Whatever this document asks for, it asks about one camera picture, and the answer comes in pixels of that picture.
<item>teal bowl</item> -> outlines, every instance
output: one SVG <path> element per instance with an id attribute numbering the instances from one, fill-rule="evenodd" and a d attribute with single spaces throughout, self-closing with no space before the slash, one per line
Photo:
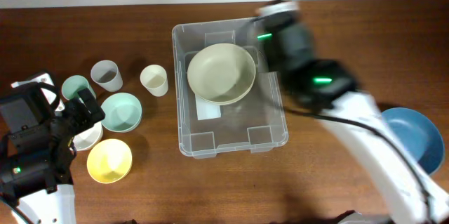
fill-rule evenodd
<path id="1" fill-rule="evenodd" d="M 101 123 L 112 132 L 132 131 L 142 120 L 142 105 L 134 95 L 129 93 L 117 93 L 108 97 L 101 108 L 106 114 Z"/>

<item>white bowl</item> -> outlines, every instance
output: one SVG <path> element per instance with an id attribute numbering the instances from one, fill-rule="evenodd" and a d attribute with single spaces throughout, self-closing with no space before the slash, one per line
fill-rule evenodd
<path id="1" fill-rule="evenodd" d="M 101 122 L 97 122 L 91 129 L 75 136 L 73 143 L 77 151 L 89 150 L 95 146 L 103 137 L 103 127 Z"/>
<path id="2" fill-rule="evenodd" d="M 248 94 L 255 73 L 254 60 L 247 50 L 233 44 L 216 44 L 194 56 L 187 80 L 197 96 L 216 105 L 229 105 Z"/>

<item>green led indicator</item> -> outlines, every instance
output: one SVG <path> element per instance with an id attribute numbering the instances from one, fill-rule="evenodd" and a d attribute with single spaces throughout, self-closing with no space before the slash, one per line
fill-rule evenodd
<path id="1" fill-rule="evenodd" d="M 259 35 L 257 38 L 258 39 L 265 39 L 265 38 L 269 38 L 269 37 L 271 37 L 273 34 L 262 34 L 262 35 Z"/>
<path id="2" fill-rule="evenodd" d="M 20 169 L 20 167 L 15 167 L 15 168 L 13 169 L 13 173 L 14 173 L 14 174 L 19 174 L 20 172 L 22 172 L 22 170 Z"/>
<path id="3" fill-rule="evenodd" d="M 332 79 L 328 77 L 315 77 L 314 83 L 315 84 L 330 84 L 332 82 Z"/>

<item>green light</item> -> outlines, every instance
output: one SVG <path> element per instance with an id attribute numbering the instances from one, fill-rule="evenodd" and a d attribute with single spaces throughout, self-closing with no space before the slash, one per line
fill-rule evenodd
<path id="1" fill-rule="evenodd" d="M 330 79 L 328 77 L 315 77 L 314 78 L 315 84 L 329 84 L 330 82 L 332 82 L 332 79 Z"/>
<path id="2" fill-rule="evenodd" d="M 262 35 L 259 35 L 257 38 L 258 39 L 264 39 L 264 38 L 268 38 L 268 37 L 271 37 L 273 34 L 262 34 Z"/>

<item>gray plastic bin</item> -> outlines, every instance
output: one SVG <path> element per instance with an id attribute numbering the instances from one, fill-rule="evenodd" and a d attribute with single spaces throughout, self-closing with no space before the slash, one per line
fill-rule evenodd
<path id="1" fill-rule="evenodd" d="M 268 73 L 259 50 L 255 23 L 250 18 L 181 24 L 173 28 L 173 53 L 180 151 L 188 157 L 208 158 L 237 150 L 265 152 L 285 145 L 288 130 L 276 73 Z M 241 27 L 249 27 L 250 33 Z M 203 48 L 231 43 L 253 57 L 257 75 L 247 96 L 237 103 L 220 106 L 221 117 L 198 120 L 195 95 L 187 83 L 190 60 Z"/>

